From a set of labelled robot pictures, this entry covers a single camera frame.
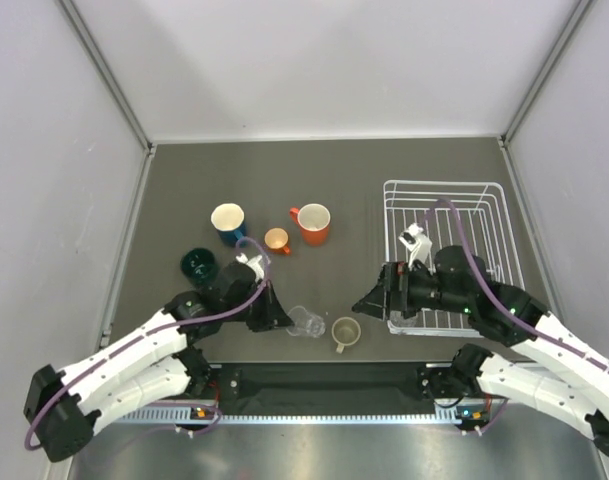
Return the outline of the small orange cup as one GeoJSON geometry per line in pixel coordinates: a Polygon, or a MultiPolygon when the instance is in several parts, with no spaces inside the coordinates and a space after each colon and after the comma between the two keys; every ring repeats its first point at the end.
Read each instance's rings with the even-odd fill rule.
{"type": "Polygon", "coordinates": [[[264,236],[266,247],[273,253],[290,255],[289,235],[283,228],[271,228],[264,236]]]}

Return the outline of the large orange mug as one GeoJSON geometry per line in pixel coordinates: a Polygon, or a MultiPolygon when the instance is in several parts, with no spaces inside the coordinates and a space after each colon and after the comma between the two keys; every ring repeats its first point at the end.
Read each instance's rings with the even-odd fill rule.
{"type": "Polygon", "coordinates": [[[324,205],[312,203],[301,208],[291,208],[289,214],[308,245],[321,246],[325,243],[330,230],[331,214],[324,205]]]}

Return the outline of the clear glass cup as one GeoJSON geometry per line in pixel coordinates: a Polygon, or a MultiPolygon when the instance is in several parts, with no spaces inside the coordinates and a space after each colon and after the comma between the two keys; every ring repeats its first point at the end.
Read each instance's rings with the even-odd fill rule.
{"type": "Polygon", "coordinates": [[[387,321],[390,331],[406,330],[415,328],[417,325],[417,316],[406,318],[402,312],[393,311],[387,321]]]}
{"type": "Polygon", "coordinates": [[[294,337],[320,338],[326,331],[324,319],[303,306],[295,306],[288,312],[293,324],[286,331],[294,337]]]}

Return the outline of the beige ceramic cup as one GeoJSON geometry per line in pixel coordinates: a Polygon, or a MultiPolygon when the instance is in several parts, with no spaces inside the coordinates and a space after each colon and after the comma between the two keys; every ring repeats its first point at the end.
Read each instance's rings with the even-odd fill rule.
{"type": "Polygon", "coordinates": [[[351,317],[338,318],[332,325],[331,335],[336,344],[335,352],[342,354],[348,347],[355,345],[361,337],[361,326],[351,317]]]}

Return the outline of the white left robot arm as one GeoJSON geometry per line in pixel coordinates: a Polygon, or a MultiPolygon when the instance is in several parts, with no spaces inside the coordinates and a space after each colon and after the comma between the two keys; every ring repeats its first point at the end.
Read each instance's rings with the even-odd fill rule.
{"type": "Polygon", "coordinates": [[[57,463],[121,417],[168,397],[198,397],[211,367],[199,341],[226,323],[262,333],[291,325],[268,278],[270,262],[238,255],[216,278],[176,295],[140,327],[77,363],[37,370],[23,413],[28,451],[57,463]]]}

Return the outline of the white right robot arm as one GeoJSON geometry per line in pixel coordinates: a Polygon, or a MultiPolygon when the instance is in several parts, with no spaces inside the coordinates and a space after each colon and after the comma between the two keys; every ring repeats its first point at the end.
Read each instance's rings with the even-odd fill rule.
{"type": "Polygon", "coordinates": [[[526,291],[492,280],[483,260],[466,248],[439,250],[434,265],[429,269],[418,259],[384,263],[353,312],[381,320],[412,318],[422,310],[466,315],[484,338],[550,374],[537,375],[467,344],[453,358],[444,385],[459,396],[488,394],[527,405],[573,427],[609,457],[609,359],[526,291]]]}

